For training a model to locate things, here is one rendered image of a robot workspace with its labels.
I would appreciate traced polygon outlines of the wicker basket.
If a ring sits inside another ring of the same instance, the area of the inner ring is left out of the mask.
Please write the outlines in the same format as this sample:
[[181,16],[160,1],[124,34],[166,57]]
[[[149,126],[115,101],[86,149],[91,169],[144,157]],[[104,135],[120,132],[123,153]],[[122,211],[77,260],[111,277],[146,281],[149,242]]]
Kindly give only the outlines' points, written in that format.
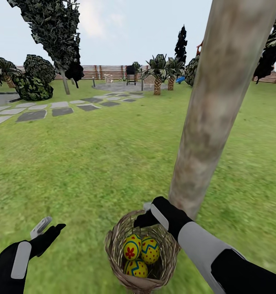
[[[172,234],[167,232],[161,224],[157,224],[156,229],[150,226],[145,227],[146,235],[151,236],[153,233],[152,238],[158,242],[160,247],[160,257],[157,261],[158,268],[156,268],[156,264],[150,264],[148,274],[150,275],[151,271],[153,272],[152,276],[148,278],[125,275],[124,264],[126,258],[123,254],[123,241],[126,239],[128,233],[136,232],[133,226],[134,220],[132,216],[141,214],[145,214],[143,209],[134,210],[125,214],[114,226],[113,230],[109,230],[107,235],[105,235],[104,244],[110,265],[119,283],[134,294],[152,294],[155,290],[166,286],[173,278],[178,259],[177,256],[182,248]],[[159,231],[164,231],[162,233],[163,237]],[[111,241],[109,247],[107,247],[109,239]]]

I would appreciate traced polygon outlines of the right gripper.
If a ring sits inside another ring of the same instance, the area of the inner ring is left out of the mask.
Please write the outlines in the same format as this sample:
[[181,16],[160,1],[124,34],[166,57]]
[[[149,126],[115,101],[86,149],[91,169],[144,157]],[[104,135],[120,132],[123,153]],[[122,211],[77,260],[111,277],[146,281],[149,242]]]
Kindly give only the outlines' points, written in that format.
[[136,217],[136,219],[134,220],[133,226],[136,228],[138,227],[138,228],[142,229],[142,228],[149,227],[149,226],[152,227],[152,226],[155,226],[160,223],[157,218],[155,218],[157,221],[151,221],[148,213],[149,212],[146,212],[145,214],[138,215]]

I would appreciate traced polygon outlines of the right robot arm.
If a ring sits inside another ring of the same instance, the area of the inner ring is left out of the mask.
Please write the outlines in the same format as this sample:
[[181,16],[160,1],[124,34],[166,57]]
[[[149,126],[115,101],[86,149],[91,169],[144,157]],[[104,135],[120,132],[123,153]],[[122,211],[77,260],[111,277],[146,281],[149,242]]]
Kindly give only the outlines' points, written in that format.
[[214,294],[276,294],[276,274],[249,262],[236,248],[193,222],[162,196],[143,205],[134,227],[161,224],[171,233]]

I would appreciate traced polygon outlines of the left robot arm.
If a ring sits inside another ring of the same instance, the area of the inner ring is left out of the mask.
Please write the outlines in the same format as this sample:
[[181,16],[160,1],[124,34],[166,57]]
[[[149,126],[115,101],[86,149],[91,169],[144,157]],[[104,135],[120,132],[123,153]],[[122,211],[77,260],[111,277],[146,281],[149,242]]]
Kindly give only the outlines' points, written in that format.
[[31,231],[31,241],[11,244],[0,254],[0,294],[23,294],[29,260],[40,257],[54,242],[66,225],[51,226],[43,230],[53,218],[43,218]]

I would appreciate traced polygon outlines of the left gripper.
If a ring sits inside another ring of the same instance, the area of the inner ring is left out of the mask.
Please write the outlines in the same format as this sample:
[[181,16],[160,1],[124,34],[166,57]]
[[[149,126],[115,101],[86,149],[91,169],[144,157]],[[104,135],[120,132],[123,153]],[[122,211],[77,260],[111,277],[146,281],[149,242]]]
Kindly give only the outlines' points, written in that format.
[[58,235],[61,232],[61,229],[63,229],[66,225],[65,224],[57,224],[57,226],[51,226],[45,234],[36,237],[36,239],[40,239],[42,241],[42,249],[37,254],[37,257],[40,257],[43,255],[45,250],[47,250],[48,247],[54,242],[54,240],[58,237]]

